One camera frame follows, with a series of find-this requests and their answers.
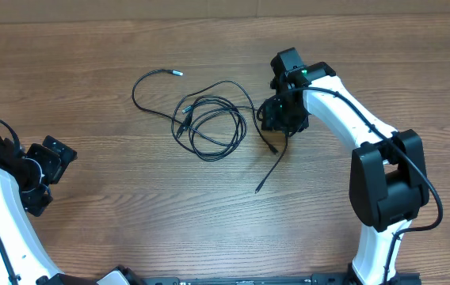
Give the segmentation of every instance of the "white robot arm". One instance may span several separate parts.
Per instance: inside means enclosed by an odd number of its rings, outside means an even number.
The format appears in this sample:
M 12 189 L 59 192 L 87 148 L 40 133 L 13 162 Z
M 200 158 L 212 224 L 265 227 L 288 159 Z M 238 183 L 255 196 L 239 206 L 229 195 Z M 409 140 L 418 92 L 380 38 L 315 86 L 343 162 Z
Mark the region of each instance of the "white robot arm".
M 0 238 L 18 278 L 18 284 L 36 284 L 41 276 L 62 273 L 38 240 L 19 196 L 14 177 L 0 169 Z M 0 254 L 0 285 L 9 284 Z
M 397 130 L 385 124 L 372 115 L 359 103 L 343 86 L 338 76 L 325 76 L 314 80 L 311 87 L 319 87 L 339 92 L 351 101 L 360 112 L 382 132 L 390 138 Z M 377 143 L 382 141 L 373 133 L 363 120 L 341 99 L 319 91 L 305 90 L 303 93 L 304 107 L 310 113 L 318 117 L 345 145 L 347 151 L 360 147 L 363 143 Z M 410 226 L 411 221 L 402 220 L 390 225 L 385 231 L 378 232 L 373 226 L 362 225 L 360 232 L 359 249 L 353 259 L 352 268 L 357 278 L 363 284 L 381 284 L 384 274 L 385 260 L 392 235 L 398 230 Z M 395 259 L 401 242 L 395 246 L 392 262 L 389 268 L 388 279 L 395 275 Z

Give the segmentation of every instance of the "cable plug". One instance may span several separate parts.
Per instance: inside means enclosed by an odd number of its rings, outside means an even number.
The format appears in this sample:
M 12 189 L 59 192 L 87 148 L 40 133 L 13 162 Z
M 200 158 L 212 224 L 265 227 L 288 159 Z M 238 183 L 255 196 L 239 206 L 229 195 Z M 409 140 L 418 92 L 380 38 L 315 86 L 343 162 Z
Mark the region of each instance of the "cable plug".
M 186 114 L 187 112 L 190 112 L 193 110 L 193 106 L 189 105 L 188 107 L 184 108 L 183 111 L 181 111 L 183 114 Z
M 262 188 L 262 186 L 264 186 L 264 183 L 265 183 L 265 178 L 264 178 L 264 180 L 257 186 L 257 189 L 255 189 L 255 194 L 257 194 L 259 191 L 260 191 L 260 189 Z
M 183 121 L 183 124 L 181 126 L 179 126 L 179 128 L 177 129 L 176 137 L 178 139 L 181 137 L 181 135 L 183 135 L 183 133 L 186 130 L 188 130 L 188 126 L 192 123 L 192 117 L 193 117 L 193 112 L 191 110 L 190 112 L 188 112 L 188 115 L 186 115 L 186 118 Z
M 179 70 L 170 70 L 171 74 L 177 75 L 177 76 L 183 76 L 183 73 Z

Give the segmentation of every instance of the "table surface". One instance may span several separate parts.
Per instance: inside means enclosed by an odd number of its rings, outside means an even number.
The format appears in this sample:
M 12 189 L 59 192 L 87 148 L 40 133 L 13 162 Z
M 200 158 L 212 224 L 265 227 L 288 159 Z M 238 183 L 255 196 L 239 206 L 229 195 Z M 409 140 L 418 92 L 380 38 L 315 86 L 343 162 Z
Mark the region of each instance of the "table surface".
M 290 139 L 276 160 L 254 131 L 217 162 L 184 151 L 170 122 L 181 96 L 223 79 L 256 106 L 273 94 L 269 62 L 297 47 L 326 61 L 372 113 L 423 139 L 430 180 L 444 203 L 436 230 L 407 234 L 397 261 L 428 283 L 450 282 L 450 15 L 290 17 L 0 25 L 0 117 L 25 146 L 52 135 L 78 160 L 52 187 L 54 202 L 30 218 L 51 258 L 70 275 L 99 278 L 118 264 L 140 276 L 301 276 L 346 270 L 360 221 L 349 203 L 349 161 L 326 126 Z M 237 105 L 230 86 L 210 93 Z M 230 138 L 230 120 L 203 130 Z M 4 136 L 8 132 L 0 127 Z M 267 134 L 279 148 L 281 134 Z M 435 203 L 415 226 L 436 218 Z

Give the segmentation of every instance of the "black mount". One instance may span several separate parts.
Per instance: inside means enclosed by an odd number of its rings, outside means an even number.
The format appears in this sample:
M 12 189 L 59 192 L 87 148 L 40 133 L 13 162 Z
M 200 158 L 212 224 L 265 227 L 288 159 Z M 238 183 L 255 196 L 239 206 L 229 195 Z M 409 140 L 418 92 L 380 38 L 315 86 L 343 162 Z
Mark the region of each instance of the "black mount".
M 252 278 L 210 278 L 179 279 L 176 277 L 140 278 L 130 268 L 118 266 L 112 272 L 120 272 L 128 281 L 128 285 L 361 285 L 356 278 L 352 265 L 347 272 L 315 273 L 309 276 L 293 277 L 252 277 Z M 54 275 L 51 279 L 42 276 L 36 285 L 96 285 L 94 281 L 76 278 L 64 274 Z M 396 274 L 388 285 L 421 285 L 417 273 Z
M 391 140 L 425 175 L 424 150 L 417 133 L 396 133 Z M 386 174 L 384 160 L 398 168 Z M 349 197 L 359 220 L 382 232 L 403 219 L 417 218 L 429 201 L 429 190 L 387 142 L 365 142 L 352 152 Z
M 76 158 L 75 151 L 51 136 L 42 145 L 33 143 L 26 154 L 0 136 L 0 168 L 16 179 L 24 209 L 36 217 L 52 201 L 49 185 L 57 184 Z
M 308 111 L 304 108 L 303 91 L 291 89 L 308 87 L 315 79 L 336 75 L 326 63 L 307 66 L 295 48 L 278 52 L 271 61 L 274 79 L 271 89 L 276 95 L 260 108 L 263 131 L 282 131 L 285 134 L 303 131 L 309 126 Z

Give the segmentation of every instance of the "cardboard wall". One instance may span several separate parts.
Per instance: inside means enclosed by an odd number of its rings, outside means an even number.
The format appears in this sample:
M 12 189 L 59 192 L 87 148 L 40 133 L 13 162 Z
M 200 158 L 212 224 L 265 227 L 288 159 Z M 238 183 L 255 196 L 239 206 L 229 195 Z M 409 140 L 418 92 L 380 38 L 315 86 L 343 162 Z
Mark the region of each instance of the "cardboard wall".
M 0 0 L 0 23 L 450 13 L 450 0 Z

